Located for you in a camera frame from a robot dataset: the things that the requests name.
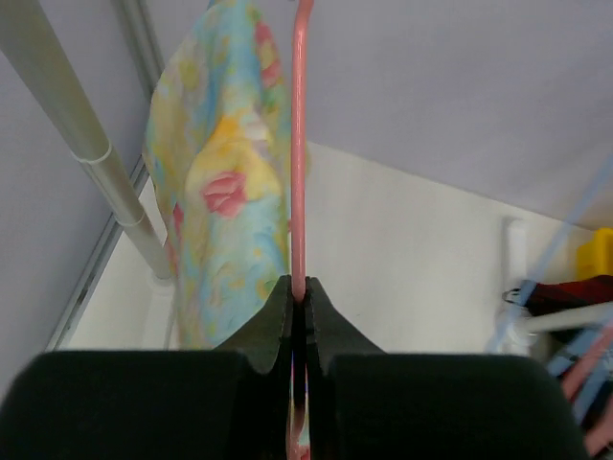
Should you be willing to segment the red navy plaid skirt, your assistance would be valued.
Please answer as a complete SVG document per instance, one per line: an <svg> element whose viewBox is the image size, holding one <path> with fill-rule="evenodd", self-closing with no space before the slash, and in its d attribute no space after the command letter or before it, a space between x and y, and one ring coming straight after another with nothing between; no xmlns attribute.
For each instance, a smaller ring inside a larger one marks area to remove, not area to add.
<svg viewBox="0 0 613 460"><path fill-rule="evenodd" d="M504 301L522 305L531 316L542 316L612 301L612 276L559 284L524 280L520 287L503 293Z"/></svg>

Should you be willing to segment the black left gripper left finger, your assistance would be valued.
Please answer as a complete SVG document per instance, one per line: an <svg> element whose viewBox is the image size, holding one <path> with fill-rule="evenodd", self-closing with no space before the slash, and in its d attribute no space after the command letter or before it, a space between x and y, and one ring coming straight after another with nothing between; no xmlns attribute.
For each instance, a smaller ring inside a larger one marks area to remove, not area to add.
<svg viewBox="0 0 613 460"><path fill-rule="evenodd" d="M281 276L263 307L216 352L237 352L246 357L257 374L271 374L280 362L287 366L292 355L293 297L291 278Z"/></svg>

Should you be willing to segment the blue hanger of green skirt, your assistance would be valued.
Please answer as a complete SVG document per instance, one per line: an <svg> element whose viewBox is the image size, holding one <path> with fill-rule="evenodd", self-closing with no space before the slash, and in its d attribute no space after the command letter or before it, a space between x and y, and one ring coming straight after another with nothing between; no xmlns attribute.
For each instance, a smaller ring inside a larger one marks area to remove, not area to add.
<svg viewBox="0 0 613 460"><path fill-rule="evenodd" d="M529 272L527 280L521 285L517 300L507 309L503 317L497 322L494 334L486 346L487 353L497 352L507 335L511 325L515 323L524 311L524 306L534 291L537 283L543 281L550 262L555 257L561 245L567 240L571 230L582 215L590 208L601 189L607 184L612 175L612 154L609 154L601 168L583 192L578 203L571 213L560 224L551 241L546 246L533 269Z"/></svg>

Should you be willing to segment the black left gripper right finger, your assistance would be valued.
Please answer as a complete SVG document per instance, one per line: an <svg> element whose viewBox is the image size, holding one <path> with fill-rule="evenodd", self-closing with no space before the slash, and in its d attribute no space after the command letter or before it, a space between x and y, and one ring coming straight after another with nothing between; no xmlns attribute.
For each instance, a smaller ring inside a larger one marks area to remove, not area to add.
<svg viewBox="0 0 613 460"><path fill-rule="evenodd" d="M337 356L384 354L334 307L315 277L306 279L305 326L306 369L310 377L326 376Z"/></svg>

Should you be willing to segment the pink hanger of navy skirt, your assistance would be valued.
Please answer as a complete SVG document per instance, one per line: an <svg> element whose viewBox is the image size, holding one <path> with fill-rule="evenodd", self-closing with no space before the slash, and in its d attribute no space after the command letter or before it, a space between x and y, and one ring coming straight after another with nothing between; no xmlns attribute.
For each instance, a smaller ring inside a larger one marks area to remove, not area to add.
<svg viewBox="0 0 613 460"><path fill-rule="evenodd" d="M593 390L594 394L597 394L599 391L597 383L607 379L607 369L600 366L599 362L611 343L612 328L607 327L562 380L562 391L569 401L573 401L573 413L578 422L583 420L584 414L591 405L587 397L588 391ZM611 442L612 397L609 397L601 417L585 434L584 445L588 453L594 456Z"/></svg>

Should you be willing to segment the navy white plaid skirt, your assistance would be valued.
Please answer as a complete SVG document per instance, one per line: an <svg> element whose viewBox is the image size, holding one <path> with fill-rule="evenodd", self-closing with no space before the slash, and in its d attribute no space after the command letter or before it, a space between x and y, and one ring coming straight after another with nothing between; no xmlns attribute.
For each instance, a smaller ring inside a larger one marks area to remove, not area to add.
<svg viewBox="0 0 613 460"><path fill-rule="evenodd" d="M546 365L552 377L559 377L576 364L601 339L611 339L611 330L586 329L578 333L568 344L558 350Z"/></svg>

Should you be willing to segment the pastel floral skirt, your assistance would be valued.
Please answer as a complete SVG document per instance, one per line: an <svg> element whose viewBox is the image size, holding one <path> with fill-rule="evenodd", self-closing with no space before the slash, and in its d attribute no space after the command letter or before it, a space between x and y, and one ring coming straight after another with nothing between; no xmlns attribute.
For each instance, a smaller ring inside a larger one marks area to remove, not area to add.
<svg viewBox="0 0 613 460"><path fill-rule="evenodd" d="M288 272L290 149L274 35L253 2L212 2L155 87L143 150L181 348L221 344Z"/></svg>

